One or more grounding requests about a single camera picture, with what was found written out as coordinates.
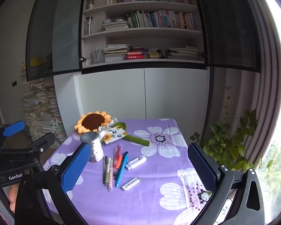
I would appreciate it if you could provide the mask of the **person's left hand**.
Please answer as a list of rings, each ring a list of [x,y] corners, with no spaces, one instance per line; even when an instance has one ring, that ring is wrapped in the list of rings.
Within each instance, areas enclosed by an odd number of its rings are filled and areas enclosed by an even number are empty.
[[[14,184],[11,186],[10,190],[9,190],[9,201],[10,201],[10,205],[9,208],[12,212],[15,211],[15,206],[16,206],[16,197],[17,197],[17,193],[18,193],[18,185]]]

